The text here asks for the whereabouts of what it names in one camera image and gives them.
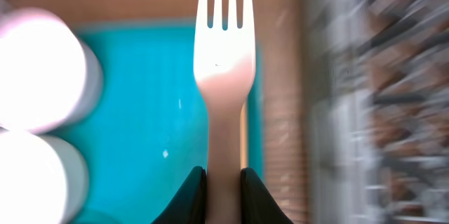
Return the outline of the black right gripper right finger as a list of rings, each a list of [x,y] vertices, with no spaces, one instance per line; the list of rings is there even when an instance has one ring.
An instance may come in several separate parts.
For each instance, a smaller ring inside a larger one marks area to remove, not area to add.
[[[241,170],[241,223],[293,224],[252,168]]]

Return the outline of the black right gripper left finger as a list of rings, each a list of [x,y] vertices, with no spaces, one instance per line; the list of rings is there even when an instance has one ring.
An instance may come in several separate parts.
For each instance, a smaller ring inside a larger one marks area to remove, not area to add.
[[[206,220],[206,170],[195,166],[168,206],[153,224],[204,224]]]

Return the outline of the white plastic fork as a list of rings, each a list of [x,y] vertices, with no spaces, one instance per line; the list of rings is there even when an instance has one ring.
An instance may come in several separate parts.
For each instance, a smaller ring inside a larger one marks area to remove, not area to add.
[[[194,36],[194,78],[208,112],[207,224],[241,221],[241,110],[256,72],[253,0],[243,0],[243,24],[236,0],[229,0],[227,27],[222,0],[198,0]]]

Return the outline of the pink bowl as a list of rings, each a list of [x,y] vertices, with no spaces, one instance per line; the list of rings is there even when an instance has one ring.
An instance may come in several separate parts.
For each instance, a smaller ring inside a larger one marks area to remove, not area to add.
[[[46,133],[98,105],[102,66],[57,15],[41,8],[1,14],[1,127]]]

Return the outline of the grey dishwasher rack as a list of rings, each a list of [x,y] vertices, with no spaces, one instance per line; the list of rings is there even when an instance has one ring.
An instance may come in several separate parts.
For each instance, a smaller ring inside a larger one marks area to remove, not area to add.
[[[307,0],[311,219],[448,222],[448,0]]]

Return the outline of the teal plastic tray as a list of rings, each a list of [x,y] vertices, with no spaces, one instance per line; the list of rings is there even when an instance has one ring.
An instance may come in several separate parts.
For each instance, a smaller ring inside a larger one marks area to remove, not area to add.
[[[73,223],[152,223],[195,166],[206,168],[208,113],[194,81],[192,22],[77,27],[105,83],[84,120],[54,131],[90,175]]]

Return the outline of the white bowl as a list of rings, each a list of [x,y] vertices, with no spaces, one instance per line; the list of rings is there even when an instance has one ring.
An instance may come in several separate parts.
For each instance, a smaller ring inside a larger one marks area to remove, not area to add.
[[[1,222],[68,223],[86,200],[83,155],[54,136],[1,133]]]

